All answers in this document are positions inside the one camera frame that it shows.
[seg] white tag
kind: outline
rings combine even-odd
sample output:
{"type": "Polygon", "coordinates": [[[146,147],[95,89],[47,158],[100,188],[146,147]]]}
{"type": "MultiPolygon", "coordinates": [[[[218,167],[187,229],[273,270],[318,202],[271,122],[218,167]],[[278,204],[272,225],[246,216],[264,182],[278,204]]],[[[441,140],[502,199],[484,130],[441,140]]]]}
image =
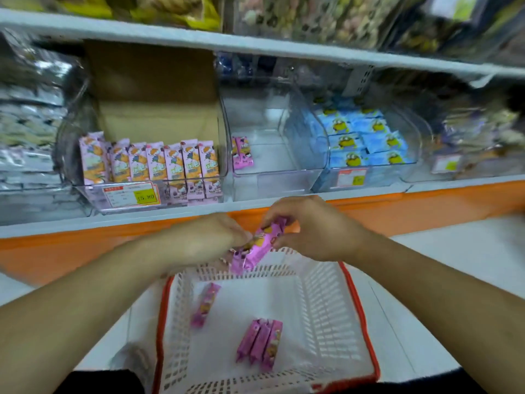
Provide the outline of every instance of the white tag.
{"type": "Polygon", "coordinates": [[[478,0],[434,0],[430,13],[443,18],[466,22],[470,20],[478,0]]]}
{"type": "Polygon", "coordinates": [[[432,173],[453,173],[458,170],[460,160],[461,155],[438,156],[434,163],[434,167],[432,167],[432,173]]]}
{"type": "Polygon", "coordinates": [[[337,186],[363,186],[366,169],[341,170],[337,177],[337,186]]]}
{"type": "Polygon", "coordinates": [[[104,188],[104,195],[113,208],[152,206],[161,203],[159,189],[151,182],[111,186],[104,188]]]}

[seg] shopping basket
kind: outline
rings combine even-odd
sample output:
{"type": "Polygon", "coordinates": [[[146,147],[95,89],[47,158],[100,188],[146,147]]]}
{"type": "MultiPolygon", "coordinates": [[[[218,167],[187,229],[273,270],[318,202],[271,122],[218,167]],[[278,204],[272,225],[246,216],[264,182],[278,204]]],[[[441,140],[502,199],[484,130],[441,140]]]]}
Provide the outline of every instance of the shopping basket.
{"type": "Polygon", "coordinates": [[[168,278],[157,327],[154,394],[329,393],[379,379],[357,290],[342,263],[283,248],[235,276],[210,266],[168,278]],[[221,285],[203,328],[190,318],[209,282],[221,285]],[[284,323],[273,371],[236,363],[251,321],[284,323]]]}

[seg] person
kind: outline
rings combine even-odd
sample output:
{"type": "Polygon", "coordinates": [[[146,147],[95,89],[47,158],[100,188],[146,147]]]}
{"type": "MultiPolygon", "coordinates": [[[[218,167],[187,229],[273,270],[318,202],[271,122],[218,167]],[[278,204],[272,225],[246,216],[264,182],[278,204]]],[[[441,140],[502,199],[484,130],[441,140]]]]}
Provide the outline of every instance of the person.
{"type": "MultiPolygon", "coordinates": [[[[279,237],[275,248],[291,247],[319,262],[344,261],[383,285],[463,366],[459,373],[471,381],[462,380],[469,387],[465,392],[525,392],[525,300],[369,231],[317,196],[279,200],[261,227],[278,216],[297,221],[300,231],[279,237]]],[[[5,304],[0,308],[0,392],[60,391],[74,375],[69,373],[154,280],[219,258],[251,238],[226,214],[195,218],[120,245],[5,304]]],[[[443,384],[457,379],[413,382],[419,388],[411,392],[454,389],[443,384]]],[[[389,385],[372,386],[356,392],[379,392],[389,385]]],[[[390,389],[406,392],[403,385],[390,389]]],[[[128,391],[119,386],[118,392],[128,391]]]]}

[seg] black pants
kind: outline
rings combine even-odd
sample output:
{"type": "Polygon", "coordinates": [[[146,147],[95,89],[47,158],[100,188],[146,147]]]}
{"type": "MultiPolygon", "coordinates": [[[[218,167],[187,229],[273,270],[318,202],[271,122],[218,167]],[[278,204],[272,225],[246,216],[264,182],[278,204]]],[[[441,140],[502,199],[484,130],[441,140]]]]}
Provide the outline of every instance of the black pants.
{"type": "MultiPolygon", "coordinates": [[[[79,388],[82,388],[82,392],[97,394],[144,394],[140,380],[128,370],[73,372],[55,394],[72,394],[78,392],[79,388]]],[[[448,391],[486,394],[463,369],[407,383],[369,384],[348,390],[345,394],[442,394],[448,391]]]]}

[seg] orange panel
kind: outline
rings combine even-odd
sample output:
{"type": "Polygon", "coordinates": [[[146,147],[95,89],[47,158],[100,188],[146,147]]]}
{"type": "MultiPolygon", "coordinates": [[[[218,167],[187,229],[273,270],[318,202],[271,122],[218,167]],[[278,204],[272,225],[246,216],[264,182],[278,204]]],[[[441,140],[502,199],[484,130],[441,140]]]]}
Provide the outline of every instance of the orange panel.
{"type": "MultiPolygon", "coordinates": [[[[525,181],[432,192],[330,201],[387,236],[429,230],[525,210],[525,181]]],[[[255,231],[267,208],[231,212],[255,231]]],[[[33,285],[48,283],[125,241],[190,218],[0,239],[0,270],[33,285]]]]}

